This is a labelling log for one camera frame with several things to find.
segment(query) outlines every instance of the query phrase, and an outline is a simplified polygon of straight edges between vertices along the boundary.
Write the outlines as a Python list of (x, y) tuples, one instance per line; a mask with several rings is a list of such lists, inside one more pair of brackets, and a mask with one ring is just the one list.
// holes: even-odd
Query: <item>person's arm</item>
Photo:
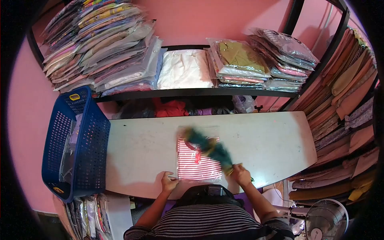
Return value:
[(231, 176), (244, 190), (261, 223), (265, 223), (273, 217), (280, 217), (276, 208), (252, 184), (251, 174), (248, 170), (240, 164), (234, 164)]
[(157, 224), (161, 214), (164, 211), (169, 195), (179, 183), (179, 179), (169, 177), (171, 174), (173, 174), (173, 172), (164, 173), (164, 176), (161, 179), (162, 192), (156, 198), (155, 202), (143, 213), (143, 215), (141, 215), (135, 226), (142, 226), (151, 229)]

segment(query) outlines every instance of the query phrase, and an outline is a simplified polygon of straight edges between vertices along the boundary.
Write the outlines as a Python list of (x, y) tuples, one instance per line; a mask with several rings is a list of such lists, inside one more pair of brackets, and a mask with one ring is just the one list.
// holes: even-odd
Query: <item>black and gray striped shirt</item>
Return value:
[(133, 226), (124, 240), (137, 239), (286, 239), (294, 235), (283, 217), (263, 225), (232, 204), (199, 204), (169, 210), (153, 229)]

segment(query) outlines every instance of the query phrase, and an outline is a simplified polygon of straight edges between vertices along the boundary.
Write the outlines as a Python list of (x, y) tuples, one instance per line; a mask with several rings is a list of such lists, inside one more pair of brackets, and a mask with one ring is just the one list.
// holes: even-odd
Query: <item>person's hand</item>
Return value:
[(165, 172), (163, 178), (161, 179), (161, 185), (163, 187), (163, 192), (171, 193), (175, 189), (176, 185), (179, 183), (179, 179), (175, 177), (170, 177), (173, 172)]
[(233, 172), (231, 173), (232, 178), (242, 188), (251, 183), (251, 174), (241, 164), (234, 164)]

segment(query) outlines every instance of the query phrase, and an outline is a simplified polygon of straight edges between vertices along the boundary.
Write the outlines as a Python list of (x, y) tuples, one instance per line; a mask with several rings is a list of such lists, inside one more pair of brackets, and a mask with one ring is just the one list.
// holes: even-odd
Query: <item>pink wall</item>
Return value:
[[(136, 0), (148, 10), (148, 18), (157, 19), (156, 34), (164, 45), (207, 44), (206, 37), (245, 39), (252, 26), (282, 31), (291, 2), (289, 0)], [(306, 0), (293, 36), (312, 48), (327, 15), (327, 1)], [(57, 8), (33, 27), (37, 42), (42, 29)], [(340, 20), (334, 8), (329, 30), (316, 48), (321, 57), (325, 39), (334, 34)], [(43, 54), (46, 47), (41, 47)], [(31, 207), (38, 211), (55, 212), (52, 193), (41, 180), (41, 161), (52, 107), (58, 96), (37, 64), (28, 42), (20, 49), (10, 85), (8, 130), (17, 176)], [(268, 110), (276, 98), (258, 97), (257, 103)], [(280, 98), (272, 108), (276, 111), (287, 99)], [(114, 103), (101, 104), (105, 114), (116, 111)]]

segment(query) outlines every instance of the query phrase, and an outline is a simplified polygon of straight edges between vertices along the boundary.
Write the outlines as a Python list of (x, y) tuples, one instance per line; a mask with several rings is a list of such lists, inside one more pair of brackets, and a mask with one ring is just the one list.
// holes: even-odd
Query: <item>person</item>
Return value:
[(179, 183), (179, 179), (169, 176), (171, 174), (164, 173), (162, 192), (137, 223), (124, 233), (124, 240), (294, 239), (288, 220), (280, 216), (276, 208), (254, 187), (249, 171), (241, 164), (233, 165), (230, 176), (246, 193), (261, 223), (252, 218), (224, 187), (220, 186), (223, 194), (206, 194), (209, 186), (213, 185), (190, 188), (161, 217), (169, 195)]

